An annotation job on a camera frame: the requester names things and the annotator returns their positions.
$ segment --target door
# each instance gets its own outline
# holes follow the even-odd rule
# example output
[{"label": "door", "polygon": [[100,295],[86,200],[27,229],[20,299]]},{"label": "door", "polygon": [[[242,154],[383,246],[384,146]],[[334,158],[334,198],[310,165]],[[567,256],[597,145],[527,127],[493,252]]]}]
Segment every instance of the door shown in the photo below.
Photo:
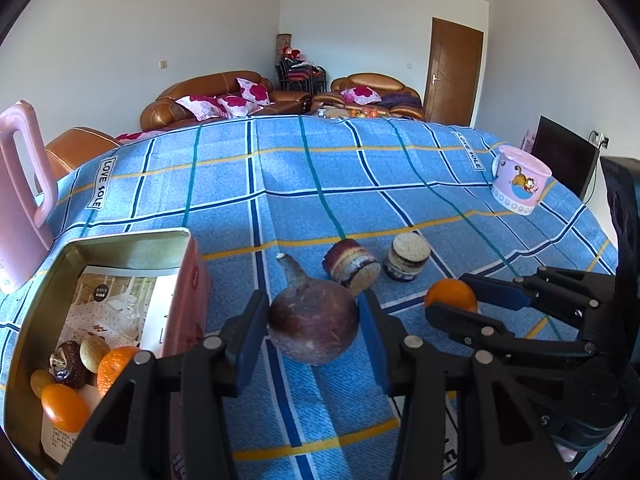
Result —
[{"label": "door", "polygon": [[433,19],[429,74],[424,91],[427,121],[469,126],[476,102],[483,34]]}]

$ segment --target open tin box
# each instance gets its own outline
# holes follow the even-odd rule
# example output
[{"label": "open tin box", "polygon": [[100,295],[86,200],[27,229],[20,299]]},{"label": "open tin box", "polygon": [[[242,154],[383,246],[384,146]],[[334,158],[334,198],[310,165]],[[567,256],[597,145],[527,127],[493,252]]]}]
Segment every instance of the open tin box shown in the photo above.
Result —
[{"label": "open tin box", "polygon": [[[18,452],[48,479],[58,464],[40,442],[42,406],[30,386],[34,370],[49,367],[79,276],[87,266],[178,270],[162,355],[184,352],[202,338],[210,281],[198,244],[187,229],[156,230],[72,240],[60,252],[39,286],[20,329],[6,384],[4,430]],[[180,463],[179,397],[172,399],[171,457]],[[174,467],[174,474],[179,471]]]}]

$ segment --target mandarin orange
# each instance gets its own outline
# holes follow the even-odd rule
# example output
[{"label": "mandarin orange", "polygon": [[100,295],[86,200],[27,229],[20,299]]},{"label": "mandarin orange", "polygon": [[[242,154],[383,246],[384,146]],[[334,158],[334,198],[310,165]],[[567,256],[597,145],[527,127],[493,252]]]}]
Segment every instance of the mandarin orange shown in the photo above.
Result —
[{"label": "mandarin orange", "polygon": [[89,418],[89,407],[66,384],[50,384],[42,391],[42,409],[59,430],[77,433]]},{"label": "mandarin orange", "polygon": [[478,300],[471,287],[453,278],[444,278],[431,285],[424,297],[424,306],[429,306],[436,301],[470,312],[478,311]]},{"label": "mandarin orange", "polygon": [[98,366],[96,381],[101,397],[104,397],[132,357],[138,352],[140,352],[140,348],[137,346],[120,346],[102,358]]}]

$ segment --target chair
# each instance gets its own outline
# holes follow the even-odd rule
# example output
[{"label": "chair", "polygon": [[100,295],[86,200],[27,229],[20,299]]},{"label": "chair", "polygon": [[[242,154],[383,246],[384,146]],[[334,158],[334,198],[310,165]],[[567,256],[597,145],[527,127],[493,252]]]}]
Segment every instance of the chair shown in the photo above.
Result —
[{"label": "chair", "polygon": [[[53,175],[60,180],[84,163],[118,146],[120,143],[113,137],[92,128],[78,126],[57,136],[45,146],[45,150]],[[35,186],[38,192],[42,192],[37,178]]]},{"label": "chair", "polygon": [[[375,90],[381,96],[386,94],[408,94],[414,98],[420,99],[420,94],[413,88],[406,86],[398,79],[388,75],[377,74],[373,72],[364,72],[351,74],[347,77],[340,77],[331,83],[331,91],[315,95],[312,99],[311,110],[317,110],[324,105],[330,105],[338,108],[344,108],[346,101],[340,94],[343,90],[354,88],[356,86],[368,86]],[[407,117],[424,121],[424,110],[422,108],[414,108],[406,105],[397,105],[389,110],[392,117]]]},{"label": "chair", "polygon": [[300,92],[289,91],[289,86],[283,83],[281,83],[282,90],[274,90],[271,81],[263,78],[257,72],[235,70],[194,77],[170,86],[140,114],[142,131],[169,131],[223,120],[222,118],[212,118],[198,121],[187,108],[179,105],[176,100],[187,95],[216,97],[232,94],[238,96],[240,95],[238,78],[260,83],[269,92],[271,104],[253,115],[303,114],[308,111],[311,95],[305,91],[304,84],[300,86],[302,89]]},{"label": "chair", "polygon": [[281,89],[287,91],[298,90],[300,92],[308,92],[309,94],[313,93],[313,77],[309,71],[290,71],[282,57],[278,62],[276,70],[278,71]]},{"label": "chair", "polygon": [[310,66],[291,66],[295,63],[293,60],[287,60],[283,57],[276,67],[278,78],[282,78],[281,84],[288,85],[290,82],[294,84],[304,83],[306,91],[311,95],[316,95],[326,91],[326,71],[321,66],[317,70]]}]

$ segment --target leather armchair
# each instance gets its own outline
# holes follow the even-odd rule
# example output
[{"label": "leather armchair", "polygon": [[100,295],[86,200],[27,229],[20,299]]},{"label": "leather armchair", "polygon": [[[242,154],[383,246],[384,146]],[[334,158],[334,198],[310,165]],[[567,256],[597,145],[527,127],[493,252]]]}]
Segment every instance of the leather armchair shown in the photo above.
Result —
[{"label": "leather armchair", "polygon": [[269,91],[269,98],[273,103],[265,106],[263,110],[256,112],[255,115],[302,114],[308,110],[311,95],[307,92],[273,90],[271,81],[263,78],[257,72],[237,70],[187,79],[187,81],[182,81],[167,88],[142,111],[140,127],[144,132],[175,130],[185,126],[222,120],[221,118],[213,118],[197,121],[190,111],[176,103],[175,100],[187,95],[204,95],[208,97],[227,94],[240,95],[240,87],[236,81],[237,77],[260,83]]},{"label": "leather armchair", "polygon": [[[373,72],[363,72],[357,74],[351,74],[347,77],[340,77],[335,79],[331,83],[331,92],[325,92],[318,94],[311,101],[311,110],[318,110],[324,105],[335,106],[337,108],[344,108],[347,102],[340,94],[343,90],[354,88],[356,86],[368,86],[375,90],[381,96],[386,94],[409,94],[413,97],[420,98],[420,94],[413,88],[406,86],[398,79],[389,77],[388,75],[377,74]],[[425,121],[424,110],[413,108],[410,106],[394,106],[389,110],[392,117],[408,117],[419,121]]]},{"label": "leather armchair", "polygon": [[[84,163],[118,146],[120,143],[113,137],[92,128],[78,126],[53,139],[45,146],[45,151],[53,175],[57,180],[60,180]],[[41,192],[42,189],[37,178],[35,185],[36,190]]]}]

